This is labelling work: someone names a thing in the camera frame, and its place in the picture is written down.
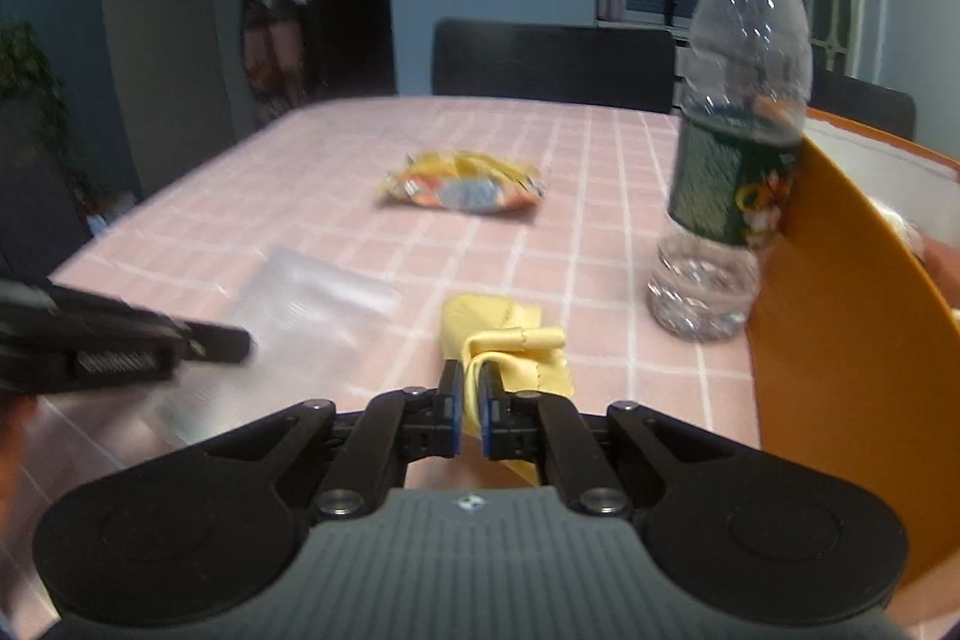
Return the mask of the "person's left hand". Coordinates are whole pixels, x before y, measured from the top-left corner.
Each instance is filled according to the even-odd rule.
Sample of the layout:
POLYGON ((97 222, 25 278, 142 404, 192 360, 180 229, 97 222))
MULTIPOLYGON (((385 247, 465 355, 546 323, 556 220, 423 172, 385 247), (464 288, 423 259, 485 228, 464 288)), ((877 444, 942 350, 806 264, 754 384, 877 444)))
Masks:
POLYGON ((0 431, 0 526, 7 525, 20 487, 21 461, 25 451, 26 429, 36 414, 34 396, 14 398, 2 409, 0 431))

